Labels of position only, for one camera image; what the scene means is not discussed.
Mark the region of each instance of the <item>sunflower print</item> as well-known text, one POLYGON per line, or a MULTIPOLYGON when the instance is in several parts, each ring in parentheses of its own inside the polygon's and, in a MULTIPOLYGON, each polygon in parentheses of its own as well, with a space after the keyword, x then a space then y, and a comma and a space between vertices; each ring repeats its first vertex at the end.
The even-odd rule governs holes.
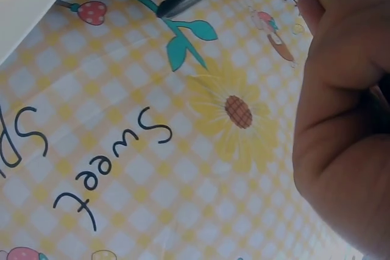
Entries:
POLYGON ((235 172, 249 172, 253 163, 263 172, 274 159, 278 123, 260 100, 259 86, 248 84, 245 69, 234 68, 230 60, 207 64, 207 73, 188 81, 195 127, 235 172))

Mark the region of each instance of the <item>tablecloth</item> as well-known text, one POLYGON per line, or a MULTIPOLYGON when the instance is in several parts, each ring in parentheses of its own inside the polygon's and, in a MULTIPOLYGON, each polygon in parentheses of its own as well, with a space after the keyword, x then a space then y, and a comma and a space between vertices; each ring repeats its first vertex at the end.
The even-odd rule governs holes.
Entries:
POLYGON ((361 259, 295 189, 296 0, 62 0, 0 67, 0 259, 361 259))

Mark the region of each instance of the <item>cartoon illustration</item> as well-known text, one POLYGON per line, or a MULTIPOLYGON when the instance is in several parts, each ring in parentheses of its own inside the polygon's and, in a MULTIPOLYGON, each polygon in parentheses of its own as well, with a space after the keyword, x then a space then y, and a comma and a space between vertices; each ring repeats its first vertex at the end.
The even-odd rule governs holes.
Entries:
POLYGON ((92 254, 91 260, 117 260, 116 255, 108 250, 96 251, 92 254))
POLYGON ((78 3, 57 0, 55 4, 76 12, 82 21, 92 26, 103 24, 104 16, 107 13, 107 6, 101 1, 88 1, 80 5, 78 3))
POLYGON ((7 253, 0 251, 0 260, 49 260, 44 254, 31 248, 16 247, 7 253))
POLYGON ((188 77, 193 93, 189 106, 198 118, 193 126, 209 138, 219 157, 235 172, 259 172, 274 159, 278 123, 260 99, 257 83, 249 84, 245 70, 230 59, 207 60, 208 74, 188 77))
POLYGON ((285 42, 280 38, 277 31, 279 28, 276 25, 275 19, 266 12, 258 12, 251 9, 250 17, 253 23, 259 30, 263 30, 267 34, 267 38, 272 47, 278 52, 278 54, 285 60, 292 62, 295 65, 295 59, 287 48, 285 42))
MULTIPOLYGON (((143 5, 156 13, 157 5, 151 0, 137 0, 143 5)), ((168 42, 166 46, 168 60, 171 65, 172 71, 178 70, 185 62, 187 51, 190 52, 194 58, 207 69, 205 60, 200 56, 198 51, 190 40, 184 35, 180 28, 186 28, 192 31, 192 33, 199 39, 204 41, 214 41, 218 39, 217 33, 214 28, 206 21, 173 21, 163 18, 162 21, 170 28, 175 36, 168 42)))

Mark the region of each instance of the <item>flower center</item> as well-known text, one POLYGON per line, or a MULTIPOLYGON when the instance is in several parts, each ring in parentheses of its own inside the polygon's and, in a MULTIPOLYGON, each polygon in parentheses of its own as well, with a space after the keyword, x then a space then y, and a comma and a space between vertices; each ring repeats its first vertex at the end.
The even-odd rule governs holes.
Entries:
POLYGON ((225 111, 237 127, 246 129, 252 125, 252 113, 248 104, 239 97, 228 97, 225 102, 225 111))

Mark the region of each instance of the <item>hand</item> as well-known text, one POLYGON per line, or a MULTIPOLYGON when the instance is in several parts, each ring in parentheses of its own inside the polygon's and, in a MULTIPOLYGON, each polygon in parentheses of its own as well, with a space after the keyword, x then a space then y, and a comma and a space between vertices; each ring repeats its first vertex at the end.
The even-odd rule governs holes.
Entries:
POLYGON ((341 236, 390 259, 390 136, 362 95, 390 73, 390 0, 299 0, 313 42, 294 135, 299 192, 341 236))

